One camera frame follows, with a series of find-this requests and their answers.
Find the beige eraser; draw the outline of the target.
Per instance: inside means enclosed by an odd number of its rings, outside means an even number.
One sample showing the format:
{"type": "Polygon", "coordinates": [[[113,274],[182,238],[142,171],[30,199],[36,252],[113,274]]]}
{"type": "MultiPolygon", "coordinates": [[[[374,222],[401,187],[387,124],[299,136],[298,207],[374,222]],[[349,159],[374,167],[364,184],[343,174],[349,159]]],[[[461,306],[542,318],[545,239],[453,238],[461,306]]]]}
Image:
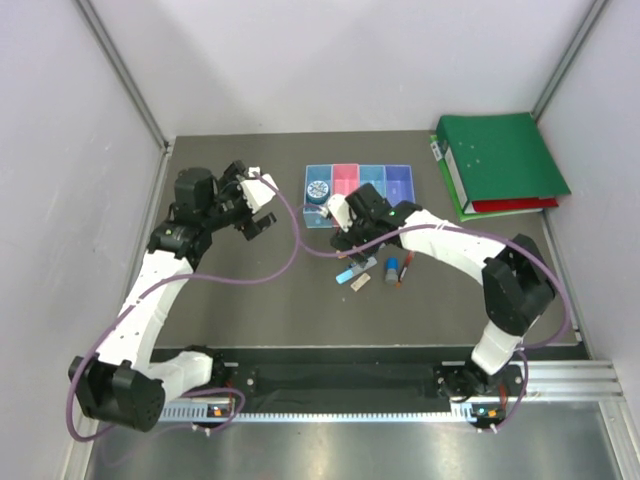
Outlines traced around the beige eraser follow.
{"type": "Polygon", "coordinates": [[[363,273],[350,285],[350,288],[354,292],[358,292],[370,280],[371,280],[371,276],[368,273],[363,273]]]}

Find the light blue highlighter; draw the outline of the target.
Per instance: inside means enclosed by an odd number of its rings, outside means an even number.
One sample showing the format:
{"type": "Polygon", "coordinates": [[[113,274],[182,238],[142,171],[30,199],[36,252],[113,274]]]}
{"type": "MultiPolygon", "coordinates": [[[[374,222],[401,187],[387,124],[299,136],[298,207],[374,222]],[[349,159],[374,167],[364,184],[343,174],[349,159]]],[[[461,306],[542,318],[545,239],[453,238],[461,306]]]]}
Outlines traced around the light blue highlighter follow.
{"type": "Polygon", "coordinates": [[[358,275],[361,275],[362,273],[364,273],[367,269],[368,267],[363,265],[351,266],[350,268],[348,268],[347,270],[343,271],[342,273],[340,273],[335,277],[336,282],[339,285],[345,284],[346,282],[356,278],[358,275]]]}

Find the blue slime jar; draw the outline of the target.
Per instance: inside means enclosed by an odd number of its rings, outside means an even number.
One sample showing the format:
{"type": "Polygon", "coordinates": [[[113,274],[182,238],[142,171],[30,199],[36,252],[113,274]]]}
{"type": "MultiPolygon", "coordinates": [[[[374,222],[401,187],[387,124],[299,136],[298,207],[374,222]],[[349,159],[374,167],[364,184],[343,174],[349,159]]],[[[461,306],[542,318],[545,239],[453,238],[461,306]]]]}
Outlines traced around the blue slime jar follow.
{"type": "Polygon", "coordinates": [[[330,185],[323,180],[311,181],[306,187],[306,199],[309,204],[323,205],[330,197],[330,185]]]}

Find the purple drawer box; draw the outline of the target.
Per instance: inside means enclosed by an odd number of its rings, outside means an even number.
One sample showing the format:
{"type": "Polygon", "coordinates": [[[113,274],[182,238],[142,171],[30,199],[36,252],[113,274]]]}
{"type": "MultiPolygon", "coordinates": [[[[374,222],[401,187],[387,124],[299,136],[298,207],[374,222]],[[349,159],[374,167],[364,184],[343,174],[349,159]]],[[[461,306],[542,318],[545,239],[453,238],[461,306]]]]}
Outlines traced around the purple drawer box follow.
{"type": "Polygon", "coordinates": [[[386,165],[386,198],[396,206],[402,201],[415,202],[412,168],[409,165],[386,165]]]}

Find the light green folder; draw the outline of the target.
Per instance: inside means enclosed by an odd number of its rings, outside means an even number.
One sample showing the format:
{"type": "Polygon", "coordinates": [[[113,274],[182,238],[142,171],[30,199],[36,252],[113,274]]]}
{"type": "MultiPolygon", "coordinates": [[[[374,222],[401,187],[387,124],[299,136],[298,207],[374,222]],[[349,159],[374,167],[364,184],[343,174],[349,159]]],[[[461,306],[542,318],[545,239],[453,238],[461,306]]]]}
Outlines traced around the light green folder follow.
{"type": "Polygon", "coordinates": [[[470,205],[471,201],[465,191],[463,186],[460,174],[457,169],[456,162],[454,160],[453,154],[451,153],[451,149],[443,150],[440,142],[438,141],[438,137],[436,135],[431,135],[430,139],[430,147],[436,162],[439,164],[439,169],[443,174],[445,184],[449,191],[449,194],[452,199],[452,203],[454,205],[454,210],[458,216],[458,219],[461,222],[475,220],[475,219],[483,219],[483,218],[493,218],[493,217],[503,217],[509,215],[517,215],[517,214],[526,214],[526,213],[539,213],[541,210],[524,210],[524,211],[511,211],[511,212],[500,212],[500,213],[467,213],[466,209],[470,205]]]}

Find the dark green binder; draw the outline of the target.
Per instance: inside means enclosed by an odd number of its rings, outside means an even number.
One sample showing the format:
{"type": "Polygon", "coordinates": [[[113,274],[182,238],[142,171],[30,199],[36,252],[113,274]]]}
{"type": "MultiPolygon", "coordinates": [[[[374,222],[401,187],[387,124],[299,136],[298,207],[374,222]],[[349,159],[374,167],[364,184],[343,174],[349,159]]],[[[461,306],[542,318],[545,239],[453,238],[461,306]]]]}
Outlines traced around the dark green binder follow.
{"type": "Polygon", "coordinates": [[[471,201],[555,198],[559,206],[571,194],[529,113],[443,115],[436,136],[471,201]]]}

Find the red folder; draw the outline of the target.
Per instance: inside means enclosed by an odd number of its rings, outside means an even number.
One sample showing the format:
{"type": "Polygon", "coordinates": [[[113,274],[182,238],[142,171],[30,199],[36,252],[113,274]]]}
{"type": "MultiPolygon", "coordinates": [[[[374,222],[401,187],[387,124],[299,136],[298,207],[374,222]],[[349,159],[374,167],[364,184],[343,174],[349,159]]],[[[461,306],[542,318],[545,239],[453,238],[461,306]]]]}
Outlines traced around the red folder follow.
{"type": "Polygon", "coordinates": [[[541,210],[555,208],[558,201],[555,198],[514,198],[502,200],[473,201],[467,207],[467,213],[500,213],[524,210],[541,210]]]}

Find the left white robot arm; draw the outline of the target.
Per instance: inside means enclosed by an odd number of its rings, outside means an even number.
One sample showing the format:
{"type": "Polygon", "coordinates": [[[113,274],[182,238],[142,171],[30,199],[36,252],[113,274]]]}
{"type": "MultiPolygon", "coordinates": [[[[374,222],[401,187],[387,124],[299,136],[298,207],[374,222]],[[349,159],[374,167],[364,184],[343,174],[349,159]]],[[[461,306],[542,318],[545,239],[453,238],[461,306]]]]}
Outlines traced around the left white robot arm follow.
{"type": "Polygon", "coordinates": [[[87,418],[147,432],[166,403],[195,388],[209,397],[224,390],[227,374],[205,347],[188,347],[161,363],[151,357],[213,234],[232,227],[252,240],[263,233],[276,218],[260,211],[277,190],[271,175],[240,161],[221,177],[203,167],[178,174],[168,214],[151,232],[138,277],[114,325],[92,352],[76,357],[69,367],[72,406],[87,418]]]}

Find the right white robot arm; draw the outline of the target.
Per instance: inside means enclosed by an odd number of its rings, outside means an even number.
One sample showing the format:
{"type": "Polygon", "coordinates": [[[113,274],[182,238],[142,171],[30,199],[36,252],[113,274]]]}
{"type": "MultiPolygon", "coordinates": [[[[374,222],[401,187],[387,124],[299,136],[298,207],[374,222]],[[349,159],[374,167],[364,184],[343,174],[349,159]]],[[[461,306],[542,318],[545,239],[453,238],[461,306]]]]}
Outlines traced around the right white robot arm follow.
{"type": "Polygon", "coordinates": [[[349,195],[334,194],[322,208],[338,227],[332,247],[357,262],[391,243],[423,254],[475,280],[488,316],[480,340],[463,366],[444,374],[440,388],[454,401],[487,396],[504,380],[502,370],[556,296],[536,243],[517,235],[510,244],[465,233],[425,208],[403,200],[391,204],[370,184],[349,195]]]}

